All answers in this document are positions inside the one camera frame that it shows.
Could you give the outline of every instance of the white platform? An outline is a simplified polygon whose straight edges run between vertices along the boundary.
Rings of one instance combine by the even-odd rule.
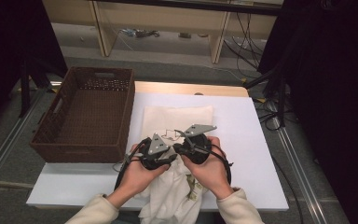
[[[234,162],[231,186],[245,189],[248,200],[259,211],[285,211],[289,208],[251,98],[136,92],[127,150],[142,140],[143,110],[147,105],[212,105],[213,124],[217,129],[210,135],[220,138],[228,161]],[[112,165],[46,163],[27,204],[37,207],[83,206],[95,194],[113,190],[117,172]],[[146,199],[131,199],[122,209],[141,210],[145,203]],[[217,211],[211,192],[204,195],[201,210]]]

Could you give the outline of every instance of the white fabric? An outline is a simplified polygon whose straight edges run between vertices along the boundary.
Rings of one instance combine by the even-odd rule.
[[[144,111],[142,137],[158,133],[171,146],[176,142],[183,142],[183,138],[177,138],[173,130],[185,131],[192,124],[212,125],[213,107],[148,106]],[[175,152],[171,148],[163,157],[168,158],[173,153]],[[139,217],[143,224],[195,223],[200,212],[202,194],[206,191],[191,175],[182,159],[177,157],[168,171],[136,196],[150,197],[150,202],[141,210]]]

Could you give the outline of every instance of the wicker basket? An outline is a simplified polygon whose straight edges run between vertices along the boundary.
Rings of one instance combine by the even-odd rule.
[[[134,94],[132,69],[72,67],[31,147],[46,162],[122,161]]]

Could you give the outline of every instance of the person's right hand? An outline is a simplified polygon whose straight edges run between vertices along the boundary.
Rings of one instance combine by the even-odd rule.
[[[208,139],[212,145],[220,147],[219,138],[210,136]],[[226,156],[216,147],[212,147],[212,151],[223,158]],[[210,154],[203,164],[195,164],[186,156],[182,156],[182,160],[191,174],[196,177],[203,187],[209,189],[217,199],[225,199],[234,192],[228,184],[224,164],[214,155]]]
[[[136,149],[136,146],[132,146],[131,152]],[[134,159],[127,167],[118,188],[109,194],[106,199],[118,209],[134,195],[144,191],[156,177],[162,175],[168,168],[170,166],[165,164],[156,170],[147,170],[139,159]]]

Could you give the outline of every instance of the sleeve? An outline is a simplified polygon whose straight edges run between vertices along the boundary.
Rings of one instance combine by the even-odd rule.
[[[227,224],[263,223],[255,207],[246,199],[243,189],[237,189],[225,199],[217,200],[217,207]]]
[[[96,195],[66,223],[111,223],[118,216],[118,209],[108,202],[102,194]]]

